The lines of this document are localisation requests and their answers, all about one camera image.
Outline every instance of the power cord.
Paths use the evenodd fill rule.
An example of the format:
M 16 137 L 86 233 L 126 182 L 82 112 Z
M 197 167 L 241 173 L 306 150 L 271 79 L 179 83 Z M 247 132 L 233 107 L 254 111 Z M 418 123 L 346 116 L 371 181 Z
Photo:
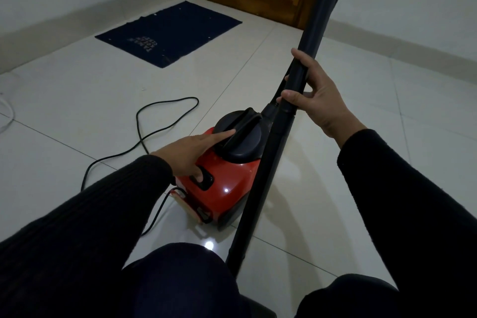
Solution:
M 169 126 L 167 127 L 164 127 L 164 128 L 160 128 L 154 132 L 151 132 L 150 134 L 148 135 L 145 135 L 144 137 L 142 137 L 141 135 L 141 130 L 139 128 L 139 114 L 146 108 L 150 107 L 150 106 L 153 106 L 153 105 L 157 105 L 159 103 L 170 103 L 170 102 L 180 102 L 180 101 L 184 101 L 186 99 L 194 99 L 196 101 L 196 104 L 194 105 L 194 107 L 192 107 L 191 109 L 189 109 L 186 113 L 184 113 L 181 117 L 179 117 L 174 123 L 170 124 Z M 179 98 L 179 99 L 170 99 L 168 101 L 158 101 L 158 102 L 153 102 L 153 103 L 150 103 L 148 105 L 145 105 L 144 107 L 142 107 L 140 110 L 138 110 L 138 112 L 136 113 L 136 128 L 137 128 L 137 134 L 139 136 L 139 142 L 134 145 L 133 147 L 131 147 L 130 149 L 128 149 L 127 151 L 124 151 L 124 152 L 121 152 L 121 153 L 117 153 L 116 155 L 111 155 L 111 156 L 106 156 L 106 157 L 103 157 L 103 158 L 100 158 L 100 159 L 97 159 L 96 161 L 94 161 L 91 165 L 88 166 L 88 168 L 86 169 L 86 172 L 84 173 L 84 177 L 83 177 L 83 181 L 81 183 L 81 191 L 84 190 L 84 187 L 86 185 L 86 180 L 88 178 L 88 174 L 89 174 L 89 171 L 91 170 L 91 168 L 101 162 L 101 161 L 104 161 L 105 159 L 112 159 L 113 157 L 119 157 L 119 156 L 123 156 L 129 152 L 131 152 L 132 150 L 134 150 L 136 147 L 138 147 L 139 145 L 141 145 L 144 149 L 144 151 L 146 152 L 146 154 L 149 154 L 149 150 L 147 149 L 146 145 L 144 144 L 144 140 L 147 139 L 148 137 L 151 137 L 152 135 L 158 133 L 158 132 L 161 132 L 161 131 L 164 131 L 165 129 L 168 129 L 168 128 L 171 128 L 173 126 L 175 126 L 177 124 L 177 122 L 179 122 L 182 118 L 184 118 L 185 116 L 187 116 L 190 112 L 192 112 L 193 110 L 196 109 L 196 107 L 199 105 L 199 99 L 197 97 L 184 97 L 184 98 Z M 162 210 L 162 207 L 164 206 L 164 203 L 166 201 L 166 199 L 169 197 L 169 195 L 172 193 L 172 191 L 174 190 L 179 190 L 181 191 L 182 193 L 186 193 L 182 188 L 180 187 L 174 187 L 172 189 L 170 189 L 170 191 L 167 193 L 167 195 L 164 197 L 164 200 L 162 201 L 161 205 L 159 206 L 159 210 L 157 211 L 151 225 L 146 229 L 146 231 L 144 231 L 141 236 L 143 237 L 144 235 L 146 235 L 151 229 L 152 227 L 154 226 L 154 223 L 156 222 L 156 219 L 158 218 L 159 216 L 159 213 L 161 212 Z
M 0 103 L 3 104 L 8 109 L 9 114 L 10 114 L 9 116 L 7 116 L 9 118 L 7 123 L 5 123 L 3 126 L 0 126 L 0 133 L 2 133 L 13 122 L 13 120 L 15 118 L 15 112 L 13 111 L 13 107 L 11 106 L 11 104 L 9 104 L 6 99 L 0 97 Z

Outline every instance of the hand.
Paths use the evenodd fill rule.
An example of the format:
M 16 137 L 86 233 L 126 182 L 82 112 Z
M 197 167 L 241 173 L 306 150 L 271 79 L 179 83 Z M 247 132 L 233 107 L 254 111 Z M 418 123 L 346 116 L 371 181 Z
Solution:
M 193 175 L 198 182 L 202 182 L 204 177 L 200 168 L 196 166 L 197 159 L 216 143 L 225 140 L 234 133 L 235 130 L 231 129 L 211 135 L 204 134 L 184 137 L 152 152 L 151 155 L 160 157 L 167 162 L 172 169 L 172 175 Z
M 349 137 L 366 126 L 350 112 L 335 83 L 315 59 L 295 48 L 291 50 L 291 54 L 308 68 L 307 83 L 313 90 L 300 94 L 286 89 L 277 98 L 277 102 L 284 98 L 304 110 L 341 148 Z

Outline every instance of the baseboard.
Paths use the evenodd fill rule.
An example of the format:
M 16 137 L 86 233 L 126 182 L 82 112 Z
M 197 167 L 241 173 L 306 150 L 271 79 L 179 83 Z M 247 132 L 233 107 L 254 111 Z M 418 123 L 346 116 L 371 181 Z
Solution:
M 124 23 L 168 0 L 111 0 L 0 37 L 0 73 Z
M 477 84 L 477 61 L 330 20 L 325 37 Z

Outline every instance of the floor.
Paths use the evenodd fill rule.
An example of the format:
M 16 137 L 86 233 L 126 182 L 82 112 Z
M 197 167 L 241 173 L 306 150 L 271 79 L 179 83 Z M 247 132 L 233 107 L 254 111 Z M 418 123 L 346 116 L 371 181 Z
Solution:
M 153 150 L 203 133 L 225 113 L 261 110 L 269 101 L 301 31 L 211 2 L 189 1 L 243 24 L 165 69 L 89 37 L 0 76 L 0 92 L 16 111 L 16 121 L 0 135 L 0 239 L 78 193 L 94 159 L 134 145 L 134 115 L 143 105 L 200 99 L 176 127 L 147 141 Z M 369 128 L 477 215 L 476 85 L 329 39 L 317 59 Z M 192 103 L 145 111 L 143 131 L 170 124 Z M 336 165 L 338 153 L 334 141 L 298 113 L 238 278 L 242 294 L 279 317 L 292 317 L 302 297 L 344 273 L 393 284 Z M 106 161 L 93 169 L 89 182 L 141 154 L 136 149 Z M 165 207 L 129 262 L 181 241 L 207 243 L 226 258 L 234 226 L 218 233 L 196 225 L 174 201 Z

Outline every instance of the black sleeve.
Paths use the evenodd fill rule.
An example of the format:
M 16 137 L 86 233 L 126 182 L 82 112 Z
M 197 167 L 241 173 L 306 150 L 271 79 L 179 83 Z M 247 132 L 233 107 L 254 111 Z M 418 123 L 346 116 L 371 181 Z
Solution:
M 477 220 L 370 129 L 338 157 L 373 243 L 413 309 L 472 307 Z
M 0 316 L 101 311 L 171 179 L 142 156 L 0 243 Z

